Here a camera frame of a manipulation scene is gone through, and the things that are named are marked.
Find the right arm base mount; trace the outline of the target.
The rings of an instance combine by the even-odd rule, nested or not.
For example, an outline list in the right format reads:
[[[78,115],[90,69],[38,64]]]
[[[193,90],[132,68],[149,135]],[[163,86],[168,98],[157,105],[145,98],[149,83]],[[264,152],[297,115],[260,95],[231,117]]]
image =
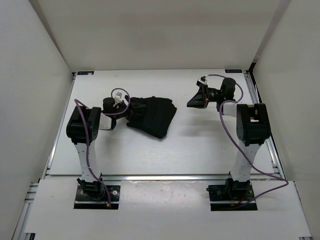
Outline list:
[[[254,190],[250,184],[247,190],[227,191],[224,184],[208,185],[206,191],[209,194],[210,210],[212,212],[221,211],[257,211],[258,207],[254,201],[247,203],[255,197]]]

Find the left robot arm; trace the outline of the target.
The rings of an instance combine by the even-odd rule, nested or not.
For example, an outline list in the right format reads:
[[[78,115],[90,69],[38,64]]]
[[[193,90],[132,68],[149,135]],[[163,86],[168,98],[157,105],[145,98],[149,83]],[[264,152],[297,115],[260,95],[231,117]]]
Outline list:
[[[126,115],[129,102],[115,97],[104,99],[105,109],[100,107],[88,108],[78,99],[74,100],[75,108],[66,126],[66,135],[74,144],[77,151],[81,177],[77,179],[82,191],[93,200],[100,200],[107,194],[99,174],[96,159],[95,140],[98,137],[102,116],[110,118],[111,123],[107,130],[116,126],[116,121]]]

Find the black skirt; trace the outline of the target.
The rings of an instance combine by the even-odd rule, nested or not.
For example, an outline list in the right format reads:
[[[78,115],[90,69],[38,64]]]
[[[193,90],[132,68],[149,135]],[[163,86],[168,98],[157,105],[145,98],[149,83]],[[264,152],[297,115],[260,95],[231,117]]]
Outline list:
[[[132,97],[126,126],[163,139],[177,112],[173,101],[163,97]]]

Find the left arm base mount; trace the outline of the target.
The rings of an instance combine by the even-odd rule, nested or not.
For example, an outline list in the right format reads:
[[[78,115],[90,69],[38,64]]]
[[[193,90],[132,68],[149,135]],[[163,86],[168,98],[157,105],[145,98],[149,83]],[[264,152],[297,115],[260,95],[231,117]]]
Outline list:
[[[86,182],[77,179],[74,209],[85,210],[118,210],[121,195],[120,185],[106,185],[106,189],[98,181]]]

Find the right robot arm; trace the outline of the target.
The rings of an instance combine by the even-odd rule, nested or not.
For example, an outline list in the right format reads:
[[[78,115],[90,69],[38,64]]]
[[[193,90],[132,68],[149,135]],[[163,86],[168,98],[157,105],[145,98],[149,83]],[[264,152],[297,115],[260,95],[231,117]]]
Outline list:
[[[224,116],[236,118],[238,143],[235,146],[238,152],[224,188],[226,197],[236,200],[249,190],[250,173],[257,152],[271,136],[266,105],[244,104],[235,100],[235,90],[240,85],[230,77],[223,78],[220,89],[208,87],[206,75],[200,77],[196,85],[198,92],[187,102],[188,108],[205,109],[214,102],[221,121]]]

